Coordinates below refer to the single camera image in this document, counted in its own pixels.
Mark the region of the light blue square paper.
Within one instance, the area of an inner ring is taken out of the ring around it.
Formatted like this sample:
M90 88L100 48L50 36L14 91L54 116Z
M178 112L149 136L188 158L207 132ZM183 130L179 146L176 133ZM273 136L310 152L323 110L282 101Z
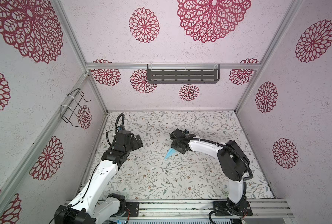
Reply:
M169 157L173 156L174 154L178 153L177 150L170 148L167 152L167 154L164 157L164 160L167 160Z

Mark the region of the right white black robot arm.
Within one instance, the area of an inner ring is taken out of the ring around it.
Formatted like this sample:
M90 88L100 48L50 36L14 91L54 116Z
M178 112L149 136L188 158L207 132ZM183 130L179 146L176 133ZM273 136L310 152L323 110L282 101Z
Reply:
M253 178L250 161L235 141L217 143L202 138L171 138L172 149L184 154L200 152L218 159L223 174L229 180L229 209L240 207L246 201L246 182Z

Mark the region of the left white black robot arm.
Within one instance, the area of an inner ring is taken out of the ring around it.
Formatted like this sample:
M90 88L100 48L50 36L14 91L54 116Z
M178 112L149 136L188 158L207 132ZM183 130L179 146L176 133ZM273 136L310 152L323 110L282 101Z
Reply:
M139 204L131 204L131 208L128 208L125 197L119 194L110 194L98 205L98 200L107 184L126 161L130 152L143 147L139 135L118 133L117 136L119 138L114 147L106 152L112 160L103 160L96 166L91 179L80 193L68 205L59 206L50 221L51 224L102 224L110 217L124 217L125 223L128 223L130 217L138 215Z

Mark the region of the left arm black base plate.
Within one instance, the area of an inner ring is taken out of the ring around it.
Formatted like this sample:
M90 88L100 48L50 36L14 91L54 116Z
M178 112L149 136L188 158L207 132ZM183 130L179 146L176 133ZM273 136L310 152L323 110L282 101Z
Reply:
M119 218L119 217L138 217L139 216L139 202L126 202L125 210L119 215L112 215L110 218Z

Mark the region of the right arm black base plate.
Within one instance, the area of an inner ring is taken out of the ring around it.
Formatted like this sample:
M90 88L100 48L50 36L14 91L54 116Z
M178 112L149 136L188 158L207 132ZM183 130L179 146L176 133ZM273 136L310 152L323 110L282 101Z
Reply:
M234 203L227 202L227 201L214 201L213 202L213 209L216 210L215 215L217 217L221 216L252 216L253 211L248 201L243 201L235 208L229 209L227 211L223 211L226 208L233 206Z

